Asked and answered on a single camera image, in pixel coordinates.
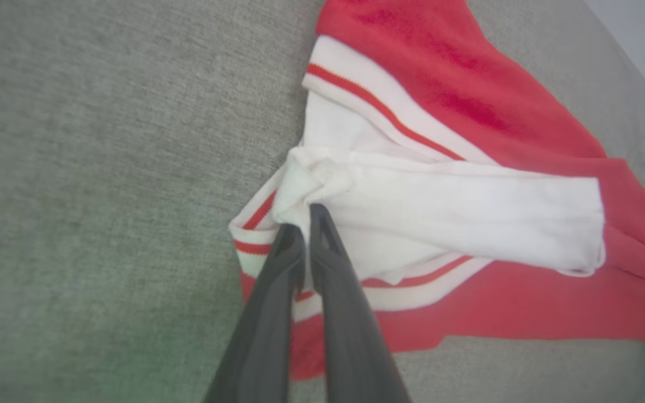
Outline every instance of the white cloth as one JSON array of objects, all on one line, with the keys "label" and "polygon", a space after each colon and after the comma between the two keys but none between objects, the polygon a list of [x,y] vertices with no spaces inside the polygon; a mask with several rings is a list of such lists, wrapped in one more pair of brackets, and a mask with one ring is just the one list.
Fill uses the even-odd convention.
[{"label": "white cloth", "polygon": [[315,202],[330,210],[361,280],[396,284],[410,267],[424,271],[425,262],[450,253],[567,275],[591,275],[604,263],[596,179],[432,161],[312,93],[305,135],[288,154],[272,217],[297,225],[308,239]]}]

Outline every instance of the clothing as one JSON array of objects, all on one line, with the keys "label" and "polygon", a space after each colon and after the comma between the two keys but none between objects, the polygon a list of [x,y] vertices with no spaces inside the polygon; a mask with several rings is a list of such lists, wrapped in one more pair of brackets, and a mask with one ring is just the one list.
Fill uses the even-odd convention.
[{"label": "clothing", "polygon": [[[396,284],[362,279],[391,350],[428,349],[448,334],[645,340],[645,189],[624,161],[606,158],[591,133],[486,41],[464,2],[331,1],[317,32],[303,85],[404,149],[391,152],[426,163],[589,178],[598,181],[604,205],[606,258],[589,278],[452,250],[431,260],[437,270]],[[311,130],[306,123],[306,136]],[[264,187],[231,222],[247,293],[254,282],[247,268],[262,265],[276,230],[274,202],[274,189]],[[409,303],[431,294],[440,298]],[[311,293],[298,299],[296,312],[320,304]],[[292,373],[320,375],[321,318],[296,319]]]}]

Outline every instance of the white fabric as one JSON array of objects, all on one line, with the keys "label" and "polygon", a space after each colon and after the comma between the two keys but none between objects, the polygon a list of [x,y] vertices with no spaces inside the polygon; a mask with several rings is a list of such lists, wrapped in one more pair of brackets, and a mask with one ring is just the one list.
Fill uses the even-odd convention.
[{"label": "white fabric", "polygon": [[302,146],[287,158],[272,209],[308,238],[309,205],[330,210],[358,277],[392,284],[449,252],[591,275],[604,262],[594,178],[466,161],[433,162],[366,120],[310,95]]}]

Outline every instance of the red fabric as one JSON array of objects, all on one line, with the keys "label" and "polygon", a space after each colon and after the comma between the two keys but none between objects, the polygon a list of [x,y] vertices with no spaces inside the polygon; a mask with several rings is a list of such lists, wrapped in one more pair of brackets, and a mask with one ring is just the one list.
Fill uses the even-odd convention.
[{"label": "red fabric", "polygon": [[[432,306],[377,312],[393,352],[431,349],[446,335],[645,341],[645,189],[625,161],[606,158],[553,95],[486,41],[464,0],[329,0],[317,33],[373,59],[500,164],[600,182],[607,259],[594,276],[494,262]],[[318,315],[294,326],[292,374],[315,377],[324,365]]]}]

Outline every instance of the gray fabric surface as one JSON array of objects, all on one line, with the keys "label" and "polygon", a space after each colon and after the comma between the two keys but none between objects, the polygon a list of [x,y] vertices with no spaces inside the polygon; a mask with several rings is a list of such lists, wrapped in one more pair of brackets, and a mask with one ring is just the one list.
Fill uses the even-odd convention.
[{"label": "gray fabric surface", "polygon": [[[300,136],[321,5],[0,0],[0,402],[200,400],[241,311],[226,225]],[[645,81],[586,6],[470,5],[645,184]],[[635,341],[396,357],[418,403],[645,388]]]}]

